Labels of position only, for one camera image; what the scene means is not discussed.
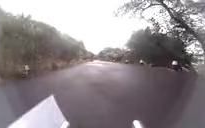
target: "tree branch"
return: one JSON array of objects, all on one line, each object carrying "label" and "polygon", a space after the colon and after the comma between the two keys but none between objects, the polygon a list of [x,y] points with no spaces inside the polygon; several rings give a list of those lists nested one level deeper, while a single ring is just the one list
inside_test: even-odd
[{"label": "tree branch", "polygon": [[145,8],[142,8],[142,11],[145,11],[146,9],[150,8],[150,7],[153,7],[153,6],[158,6],[158,5],[161,5],[161,4],[150,4],[149,6],[145,7]]}]

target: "tree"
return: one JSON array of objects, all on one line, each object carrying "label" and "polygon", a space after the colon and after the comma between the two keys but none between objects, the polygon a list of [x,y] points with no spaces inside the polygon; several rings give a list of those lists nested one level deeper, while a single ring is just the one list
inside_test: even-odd
[{"label": "tree", "polygon": [[152,33],[149,28],[133,33],[127,47],[134,50],[135,59],[142,59],[155,66],[169,67],[176,60],[183,67],[192,67],[192,56],[186,52],[181,40]]},{"label": "tree", "polygon": [[205,62],[205,41],[198,32],[201,29],[201,27],[198,27],[200,23],[192,18],[195,15],[193,13],[194,8],[187,6],[186,3],[188,2],[192,2],[192,0],[187,0],[185,3],[181,0],[131,0],[119,8],[118,14],[121,12],[124,14],[133,13],[134,15],[139,14],[140,18],[145,18],[143,12],[146,10],[151,13],[154,12],[155,18],[150,18],[150,20],[156,19],[159,25],[162,24],[161,32],[181,34],[179,37],[186,36],[188,42],[185,43],[195,42],[193,40],[199,42]]}]

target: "roadside vegetation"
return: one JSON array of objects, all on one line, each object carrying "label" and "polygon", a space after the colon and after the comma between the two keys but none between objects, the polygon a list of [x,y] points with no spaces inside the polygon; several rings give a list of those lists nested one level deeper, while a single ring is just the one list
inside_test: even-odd
[{"label": "roadside vegetation", "polygon": [[30,16],[7,14],[0,20],[0,76],[23,77],[64,68],[91,59],[83,42],[61,34],[54,27]]}]

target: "tree canopy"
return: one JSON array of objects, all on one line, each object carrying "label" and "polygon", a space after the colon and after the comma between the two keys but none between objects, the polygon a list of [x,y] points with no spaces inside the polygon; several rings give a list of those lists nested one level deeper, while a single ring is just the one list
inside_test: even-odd
[{"label": "tree canopy", "polygon": [[153,65],[167,67],[174,60],[182,65],[191,65],[192,55],[186,52],[181,40],[165,34],[152,33],[149,28],[134,32],[127,46],[134,50],[136,59]]},{"label": "tree canopy", "polygon": [[198,42],[205,62],[205,5],[200,5],[192,0],[131,0],[118,9],[118,14],[146,19],[153,24],[153,31],[178,38],[186,46]]}]

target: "sky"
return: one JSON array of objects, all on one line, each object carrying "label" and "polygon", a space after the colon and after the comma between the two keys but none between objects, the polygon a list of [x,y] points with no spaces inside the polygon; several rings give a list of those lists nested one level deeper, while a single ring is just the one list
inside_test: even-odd
[{"label": "sky", "polygon": [[114,11],[126,0],[0,0],[3,10],[31,15],[84,42],[98,53],[105,47],[123,47],[133,31],[146,28],[145,21],[115,17]]}]

